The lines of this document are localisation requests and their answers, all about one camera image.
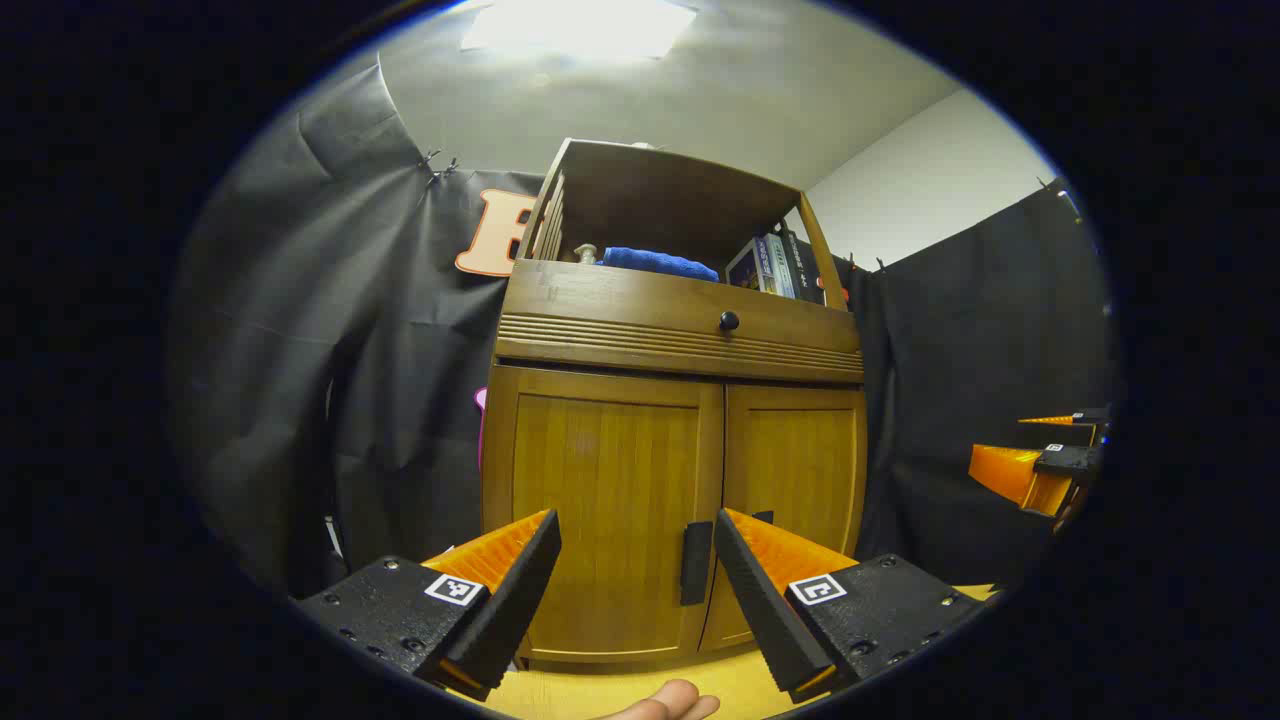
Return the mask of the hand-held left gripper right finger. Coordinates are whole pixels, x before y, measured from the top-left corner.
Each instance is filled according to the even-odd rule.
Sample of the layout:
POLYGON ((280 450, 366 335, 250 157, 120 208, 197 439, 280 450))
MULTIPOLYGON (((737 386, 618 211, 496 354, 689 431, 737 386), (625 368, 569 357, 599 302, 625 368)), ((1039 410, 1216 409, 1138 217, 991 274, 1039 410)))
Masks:
POLYGON ((719 510, 713 541, 776 685, 796 705, 908 664, 986 606, 896 553, 856 561, 732 509, 719 510))

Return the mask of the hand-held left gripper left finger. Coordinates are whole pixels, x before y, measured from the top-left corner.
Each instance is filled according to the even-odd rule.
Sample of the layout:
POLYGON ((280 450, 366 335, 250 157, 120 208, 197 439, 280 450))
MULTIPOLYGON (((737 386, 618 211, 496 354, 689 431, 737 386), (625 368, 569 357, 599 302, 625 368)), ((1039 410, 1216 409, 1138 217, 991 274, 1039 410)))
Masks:
POLYGON ((367 662, 483 702, 517 655, 561 547, 559 515, 544 509, 425 561, 375 559, 294 606, 367 662))

